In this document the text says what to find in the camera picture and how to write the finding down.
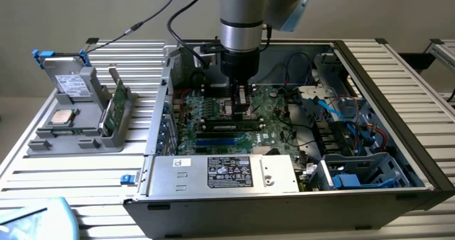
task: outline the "blue latch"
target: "blue latch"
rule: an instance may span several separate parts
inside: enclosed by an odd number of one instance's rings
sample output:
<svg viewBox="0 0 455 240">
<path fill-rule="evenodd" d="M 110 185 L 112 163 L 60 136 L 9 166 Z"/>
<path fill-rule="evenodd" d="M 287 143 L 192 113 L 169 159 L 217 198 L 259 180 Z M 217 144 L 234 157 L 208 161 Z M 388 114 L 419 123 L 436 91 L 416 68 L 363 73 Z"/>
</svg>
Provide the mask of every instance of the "blue latch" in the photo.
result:
<svg viewBox="0 0 455 240">
<path fill-rule="evenodd" d="M 133 185 L 134 184 L 134 176 L 125 174 L 120 178 L 120 185 Z"/>
<path fill-rule="evenodd" d="M 85 63 L 85 67 L 90 67 L 92 64 L 90 64 L 90 60 L 88 58 L 88 54 L 84 52 L 82 49 L 80 49 L 80 51 L 78 51 L 78 56 L 82 58 L 82 61 Z"/>
<path fill-rule="evenodd" d="M 42 58 L 50 58 L 53 55 L 56 55 L 54 51 L 41 51 L 40 57 Z"/>
<path fill-rule="evenodd" d="M 37 62 L 37 65 L 40 66 L 41 69 L 44 69 L 44 65 L 42 65 L 42 62 L 40 60 L 40 55 L 38 55 L 40 51 L 37 49 L 34 49 L 30 53 L 32 53 L 33 58 Z"/>
<path fill-rule="evenodd" d="M 360 184 L 355 174 L 337 174 L 332 177 L 336 189 L 361 189 L 361 188 L 391 188 L 395 185 L 395 179 L 388 179 L 381 183 Z"/>
</svg>

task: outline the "motherboard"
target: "motherboard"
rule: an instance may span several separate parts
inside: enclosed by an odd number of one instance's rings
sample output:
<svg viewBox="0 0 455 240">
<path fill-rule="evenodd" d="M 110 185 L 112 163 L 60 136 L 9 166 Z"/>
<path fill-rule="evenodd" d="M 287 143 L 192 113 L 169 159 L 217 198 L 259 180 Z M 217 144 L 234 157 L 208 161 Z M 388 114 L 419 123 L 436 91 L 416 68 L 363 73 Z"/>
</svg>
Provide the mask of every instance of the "motherboard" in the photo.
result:
<svg viewBox="0 0 455 240">
<path fill-rule="evenodd" d="M 208 98 L 200 91 L 176 95 L 177 155 L 265 154 L 273 150 L 297 159 L 297 142 L 277 118 L 288 120 L 281 91 L 283 88 L 265 85 L 253 89 L 250 107 L 237 122 L 229 121 L 229 98 Z"/>
</svg>

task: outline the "black cable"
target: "black cable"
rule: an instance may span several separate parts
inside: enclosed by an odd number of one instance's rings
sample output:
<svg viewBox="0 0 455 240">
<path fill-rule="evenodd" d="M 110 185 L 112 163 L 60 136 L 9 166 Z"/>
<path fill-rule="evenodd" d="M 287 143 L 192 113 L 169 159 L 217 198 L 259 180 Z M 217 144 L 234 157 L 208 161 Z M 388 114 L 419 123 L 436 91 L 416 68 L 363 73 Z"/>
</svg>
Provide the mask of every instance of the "black cable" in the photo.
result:
<svg viewBox="0 0 455 240">
<path fill-rule="evenodd" d="M 452 99 L 453 99 L 453 97 L 455 97 L 455 89 L 453 89 L 453 91 L 452 91 L 452 95 L 448 97 L 448 99 L 447 99 L 447 102 L 451 102 L 452 101 Z"/>
<path fill-rule="evenodd" d="M 311 59 L 309 59 L 309 56 L 307 55 L 307 53 L 304 53 L 304 52 L 296 52 L 296 53 L 293 53 L 292 55 L 291 55 L 291 57 L 288 58 L 288 60 L 287 60 L 287 63 L 285 63 L 285 75 L 284 75 L 284 83 L 285 84 L 288 84 L 288 82 L 289 82 L 289 64 L 291 64 L 291 60 L 292 60 L 292 58 L 296 56 L 296 55 L 303 55 L 305 58 L 307 58 L 307 60 L 308 60 L 308 75 L 311 74 Z"/>
<path fill-rule="evenodd" d="M 312 140 L 312 141 L 308 141 L 307 143 L 304 143 L 304 144 L 301 144 L 301 145 L 292 145 L 288 141 L 285 141 L 285 144 L 288 144 L 291 147 L 301 147 L 301 146 L 304 146 L 304 145 L 308 145 L 309 143 L 313 143 L 313 142 L 316 142 L 315 140 Z"/>
<path fill-rule="evenodd" d="M 126 35 L 129 35 L 132 32 L 134 32 L 152 18 L 154 18 L 162 11 L 164 9 L 169 6 L 169 4 L 172 3 L 173 0 L 169 0 L 165 5 L 161 7 L 161 9 L 157 10 L 157 12 L 149 16 L 145 20 L 137 22 L 136 24 L 133 24 L 130 26 L 130 28 L 128 28 L 128 30 L 121 34 L 121 36 L 118 36 L 116 39 L 113 39 L 112 41 L 106 42 L 105 44 L 102 44 L 98 47 L 94 47 L 93 49 L 88 50 L 86 53 L 90 53 L 92 51 L 97 50 L 98 48 L 105 47 L 106 45 L 112 44 L 113 42 L 118 41 L 122 37 L 125 37 Z"/>
<path fill-rule="evenodd" d="M 181 46 L 192 53 L 192 55 L 197 58 L 197 60 L 200 61 L 202 68 L 208 68 L 208 63 L 204 61 L 202 57 L 197 54 L 197 52 L 194 52 L 190 47 L 185 44 L 185 42 L 181 40 L 181 38 L 178 37 L 178 35 L 176 34 L 176 32 L 172 30 L 172 21 L 173 19 L 186 10 L 189 9 L 193 4 L 197 2 L 198 0 L 193 0 L 184 8 L 181 8 L 169 18 L 168 20 L 168 31 L 172 35 L 172 37 L 177 40 L 177 42 L 181 44 Z"/>
<path fill-rule="evenodd" d="M 280 100 L 277 100 L 277 102 L 276 102 L 276 104 L 275 104 L 275 107 L 273 107 L 272 111 L 275 111 L 275 108 L 277 107 L 279 102 L 280 102 Z M 312 130 L 312 128 L 311 128 L 309 126 L 305 126 L 305 125 L 303 125 L 303 124 L 293 124 L 293 123 L 284 122 L 284 121 L 281 120 L 281 118 L 279 118 L 277 115 L 276 115 L 276 118 L 277 118 L 277 120 L 279 120 L 283 124 L 285 124 L 287 126 L 291 126 L 291 127 L 293 127 L 293 126 L 296 126 L 296 127 L 304 127 L 304 128 L 307 128 L 307 129 Z"/>
<path fill-rule="evenodd" d="M 271 25 L 267 25 L 267 44 L 265 44 L 265 47 L 259 50 L 259 52 L 263 52 L 267 50 L 268 46 L 269 46 L 269 40 L 272 38 L 272 26 Z"/>
<path fill-rule="evenodd" d="M 268 46 L 269 46 L 269 39 L 267 39 L 267 44 L 265 44 L 265 47 L 264 47 L 263 49 L 260 49 L 260 50 L 259 50 L 259 52 L 263 52 L 263 51 L 265 51 L 265 50 L 267 50 L 267 48 L 268 48 Z"/>
<path fill-rule="evenodd" d="M 269 70 L 269 72 L 267 73 L 267 75 L 265 75 L 260 80 L 256 81 L 256 84 L 260 83 L 260 82 L 272 74 L 272 72 L 276 70 L 276 68 L 277 68 L 279 66 L 283 66 L 283 68 L 285 69 L 285 64 L 284 64 L 283 62 L 280 62 L 279 64 L 276 64 L 276 65 L 272 67 L 272 69 Z"/>
</svg>

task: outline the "green circuit board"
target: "green circuit board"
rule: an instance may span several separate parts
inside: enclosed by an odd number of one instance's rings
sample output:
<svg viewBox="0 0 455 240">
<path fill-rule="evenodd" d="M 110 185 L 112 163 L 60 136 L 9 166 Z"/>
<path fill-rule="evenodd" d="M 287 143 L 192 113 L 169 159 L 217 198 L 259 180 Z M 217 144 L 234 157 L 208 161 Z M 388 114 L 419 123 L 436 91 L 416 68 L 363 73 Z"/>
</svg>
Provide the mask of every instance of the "green circuit board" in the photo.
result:
<svg viewBox="0 0 455 240">
<path fill-rule="evenodd" d="M 126 88 L 121 79 L 118 79 L 109 105 L 101 116 L 101 131 L 105 136 L 110 136 L 113 131 L 120 127 L 126 99 Z"/>
<path fill-rule="evenodd" d="M 257 147 L 276 148 L 280 154 L 288 154 L 292 157 L 299 155 L 299 148 L 289 146 L 280 138 L 280 132 L 289 134 L 289 129 L 283 124 L 273 108 L 284 110 L 284 103 L 280 97 L 271 97 L 271 93 L 277 93 L 277 89 L 271 86 L 261 86 L 253 91 L 250 96 L 250 107 L 244 113 L 244 119 L 263 118 L 265 126 L 257 132 L 234 133 L 234 141 L 229 140 L 229 145 L 204 146 L 196 145 L 197 133 L 202 133 L 200 120 L 228 119 L 230 114 L 228 98 L 204 98 L 201 93 L 192 91 L 182 98 L 176 97 L 174 113 L 178 114 L 178 148 L 177 155 L 197 154 L 252 154 L 257 152 Z"/>
</svg>

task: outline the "blue tab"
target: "blue tab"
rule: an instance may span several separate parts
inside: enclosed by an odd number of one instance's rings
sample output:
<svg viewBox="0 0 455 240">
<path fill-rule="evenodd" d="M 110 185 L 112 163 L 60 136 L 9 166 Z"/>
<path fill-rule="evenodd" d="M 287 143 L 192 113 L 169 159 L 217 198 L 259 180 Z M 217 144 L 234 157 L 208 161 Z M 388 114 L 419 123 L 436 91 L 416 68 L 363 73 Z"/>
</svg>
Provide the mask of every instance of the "blue tab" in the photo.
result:
<svg viewBox="0 0 455 240">
<path fill-rule="evenodd" d="M 88 58 L 88 54 L 84 52 L 82 49 L 80 49 L 78 55 L 80 55 L 80 57 L 82 58 L 82 61 L 84 61 L 84 63 L 85 63 L 85 67 L 90 67 L 92 64 L 90 64 L 90 60 L 89 60 L 89 58 Z"/>
<path fill-rule="evenodd" d="M 355 174 L 339 174 L 332 177 L 333 186 L 337 189 L 360 188 L 359 178 Z"/>
<path fill-rule="evenodd" d="M 125 174 L 120 178 L 120 185 L 133 185 L 134 184 L 134 176 Z"/>
<path fill-rule="evenodd" d="M 42 57 L 42 58 L 49 58 L 49 57 L 52 57 L 53 55 L 56 55 L 56 52 L 54 52 L 54 51 L 41 51 L 40 57 Z"/>
<path fill-rule="evenodd" d="M 30 53 L 33 55 L 33 59 L 36 60 L 37 65 L 40 66 L 40 69 L 44 69 L 44 65 L 41 63 L 40 55 L 38 55 L 40 51 L 34 49 Z"/>
</svg>

